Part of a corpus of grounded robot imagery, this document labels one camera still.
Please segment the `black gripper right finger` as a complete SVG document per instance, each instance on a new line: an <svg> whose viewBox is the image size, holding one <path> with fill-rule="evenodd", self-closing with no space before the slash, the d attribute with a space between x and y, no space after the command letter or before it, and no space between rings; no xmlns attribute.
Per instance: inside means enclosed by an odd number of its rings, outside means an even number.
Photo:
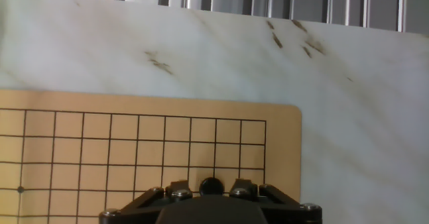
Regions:
<svg viewBox="0 0 429 224"><path fill-rule="evenodd" d="M238 178L229 191L229 197L252 204L254 213L264 223L322 224L322 207L314 203L299 203L271 184L257 185Z"/></svg>

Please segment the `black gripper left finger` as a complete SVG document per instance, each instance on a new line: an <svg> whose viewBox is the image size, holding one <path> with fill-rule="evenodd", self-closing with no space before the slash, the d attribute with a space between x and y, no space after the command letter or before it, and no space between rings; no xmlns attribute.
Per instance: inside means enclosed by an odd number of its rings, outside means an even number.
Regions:
<svg viewBox="0 0 429 224"><path fill-rule="evenodd" d="M187 180L171 182L165 188L153 187L122 209L106 209L101 212L99 224L152 224L157 221L164 207L192 197Z"/></svg>

